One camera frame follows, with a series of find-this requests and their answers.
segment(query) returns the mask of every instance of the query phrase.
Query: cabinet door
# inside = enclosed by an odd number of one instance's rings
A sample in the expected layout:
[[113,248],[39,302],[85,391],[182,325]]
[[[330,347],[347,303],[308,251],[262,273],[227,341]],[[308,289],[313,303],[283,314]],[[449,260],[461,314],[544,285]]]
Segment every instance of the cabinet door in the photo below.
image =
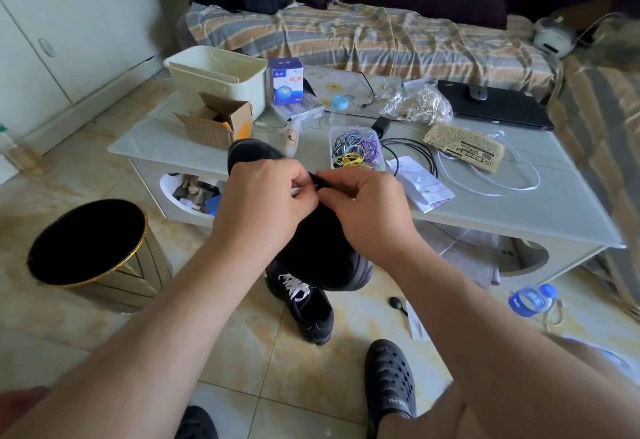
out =
[[171,44],[159,0],[96,0],[129,68]]
[[72,102],[126,71],[95,0],[2,3]]
[[71,105],[0,4],[0,122],[24,136]]

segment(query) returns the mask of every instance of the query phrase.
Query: trash can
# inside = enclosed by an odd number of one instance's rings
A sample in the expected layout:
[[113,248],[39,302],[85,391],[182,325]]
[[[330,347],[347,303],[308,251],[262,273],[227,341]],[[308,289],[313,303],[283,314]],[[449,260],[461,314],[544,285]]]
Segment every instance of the trash can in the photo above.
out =
[[165,59],[188,111],[204,105],[199,93],[228,100],[248,101],[253,120],[266,106],[268,61],[211,46],[193,46]]
[[141,309],[171,279],[147,214],[123,199],[93,201],[60,216],[33,242],[27,265],[40,284],[118,311]]

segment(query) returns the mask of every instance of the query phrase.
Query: black shoe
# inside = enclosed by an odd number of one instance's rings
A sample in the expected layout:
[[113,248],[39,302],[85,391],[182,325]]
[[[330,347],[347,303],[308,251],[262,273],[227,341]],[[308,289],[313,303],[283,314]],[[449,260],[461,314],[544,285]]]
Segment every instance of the black shoe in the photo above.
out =
[[275,260],[265,272],[267,287],[287,305],[302,337],[318,346],[329,341],[333,330],[333,308],[324,291],[310,288],[287,273]]
[[218,432],[206,410],[190,405],[184,411],[175,439],[218,439]]
[[409,419],[416,416],[411,368],[395,343],[376,340],[371,344],[364,362],[364,388],[369,411],[368,439],[375,439],[386,414],[400,413]]
[[[247,138],[229,147],[227,169],[237,162],[282,159],[284,155],[261,140]],[[318,188],[330,187],[324,179],[310,174]],[[340,220],[324,204],[303,219],[293,238],[276,257],[292,275],[322,290],[358,290],[371,279],[371,262],[351,247]]]

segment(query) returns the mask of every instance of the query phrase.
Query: black mouse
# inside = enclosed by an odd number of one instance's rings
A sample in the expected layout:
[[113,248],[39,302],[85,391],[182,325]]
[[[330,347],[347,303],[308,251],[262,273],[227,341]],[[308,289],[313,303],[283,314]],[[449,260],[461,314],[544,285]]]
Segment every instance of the black mouse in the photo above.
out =
[[484,102],[486,100],[487,93],[485,87],[481,87],[480,85],[469,85],[468,92],[471,100],[475,100],[476,102]]

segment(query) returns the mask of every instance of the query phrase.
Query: plastic bottle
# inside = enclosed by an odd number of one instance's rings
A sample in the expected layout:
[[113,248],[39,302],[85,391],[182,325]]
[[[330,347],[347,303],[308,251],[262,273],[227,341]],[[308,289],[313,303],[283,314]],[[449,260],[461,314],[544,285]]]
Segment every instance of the plastic bottle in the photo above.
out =
[[300,118],[290,120],[282,131],[282,153],[286,157],[293,157],[298,150],[298,144],[300,143],[300,133],[302,132],[302,126],[300,124]]
[[26,143],[18,143],[9,130],[0,124],[0,152],[13,164],[27,174],[41,175],[42,158]]
[[551,284],[542,284],[537,289],[523,287],[511,294],[509,305],[516,314],[532,317],[549,310],[558,296],[558,291]]
[[341,95],[336,95],[331,100],[331,113],[329,114],[329,125],[346,125],[347,118],[343,113],[339,113],[336,110],[347,110],[349,106],[349,99]]

